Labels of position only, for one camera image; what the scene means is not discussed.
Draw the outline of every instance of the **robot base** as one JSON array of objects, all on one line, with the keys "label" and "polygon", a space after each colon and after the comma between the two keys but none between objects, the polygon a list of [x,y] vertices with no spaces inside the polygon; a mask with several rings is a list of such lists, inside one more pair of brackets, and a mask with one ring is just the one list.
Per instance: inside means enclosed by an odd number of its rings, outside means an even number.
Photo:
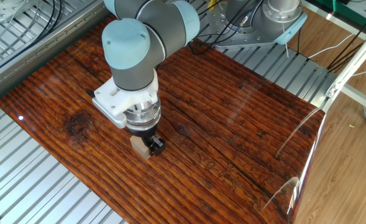
[{"label": "robot base", "polygon": [[[209,28],[207,28],[200,35],[206,34],[220,34],[221,31],[228,25],[229,21],[226,19],[226,9],[228,2],[223,2],[215,6],[214,10],[208,12],[208,15],[203,19],[209,23]],[[219,40],[225,39],[237,30],[237,26],[230,25],[222,35]],[[211,42],[216,38],[216,35],[212,36]],[[230,39],[218,43],[215,45],[217,49],[240,49],[244,47],[262,47],[266,45],[275,44],[272,40],[267,39],[259,31],[256,31],[252,27],[242,27],[239,31],[233,35]]]}]

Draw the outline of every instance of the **silver cylinder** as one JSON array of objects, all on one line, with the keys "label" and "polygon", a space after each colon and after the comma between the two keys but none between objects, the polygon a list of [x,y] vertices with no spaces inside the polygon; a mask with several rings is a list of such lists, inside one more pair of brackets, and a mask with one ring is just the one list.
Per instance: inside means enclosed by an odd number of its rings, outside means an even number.
[{"label": "silver cylinder", "polygon": [[300,0],[266,0],[274,15],[284,16],[292,14],[299,6]]},{"label": "silver cylinder", "polygon": [[[227,9],[226,9],[226,19],[231,22],[234,26],[239,26],[239,24],[242,22],[244,17],[249,13],[250,10],[252,10],[258,0],[249,0],[250,2],[246,4],[245,8],[243,10],[240,10],[244,4],[248,0],[229,0],[227,3]],[[250,25],[249,22],[246,22],[243,27],[248,27]]]},{"label": "silver cylinder", "polygon": [[130,107],[124,112],[127,118],[126,127],[131,131],[147,131],[158,124],[161,114],[160,100],[140,103]]}]

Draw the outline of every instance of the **metal grating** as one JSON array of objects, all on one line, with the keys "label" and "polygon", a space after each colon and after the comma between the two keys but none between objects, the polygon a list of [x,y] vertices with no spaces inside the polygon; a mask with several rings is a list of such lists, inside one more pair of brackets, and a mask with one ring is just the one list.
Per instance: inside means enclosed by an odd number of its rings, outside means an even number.
[{"label": "metal grating", "polygon": [[[94,0],[63,1],[62,17],[58,25],[81,11],[90,2],[94,2]],[[49,21],[52,10],[53,1],[38,0],[35,6],[17,16],[10,24],[0,23],[0,62],[7,60],[17,50],[27,47],[36,38]]]},{"label": "metal grating", "polygon": [[[192,5],[198,12],[202,12],[208,7],[204,0],[193,1]],[[208,15],[211,16],[211,11],[200,17],[199,35],[212,34],[206,19]],[[199,39],[211,43],[216,37],[217,34],[206,35]],[[286,54],[285,46],[278,44],[218,50],[297,97],[324,111],[329,109],[332,100],[326,98],[325,93],[337,75],[328,73],[326,68],[318,66],[294,50],[288,49],[288,54]]]},{"label": "metal grating", "polygon": [[0,223],[124,223],[0,109]]}]

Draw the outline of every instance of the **wooden board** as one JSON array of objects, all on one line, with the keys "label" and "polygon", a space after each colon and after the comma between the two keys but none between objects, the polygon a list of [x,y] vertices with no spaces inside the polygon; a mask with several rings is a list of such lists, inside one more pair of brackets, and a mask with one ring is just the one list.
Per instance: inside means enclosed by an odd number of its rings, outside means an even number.
[{"label": "wooden board", "polygon": [[1,98],[0,107],[129,223],[291,222],[295,184],[265,205],[303,174],[323,112],[277,155],[314,106],[217,50],[195,56],[186,47],[158,71],[158,133],[168,147],[144,161],[130,148],[130,134],[85,92],[111,77],[101,32],[113,19]]}]

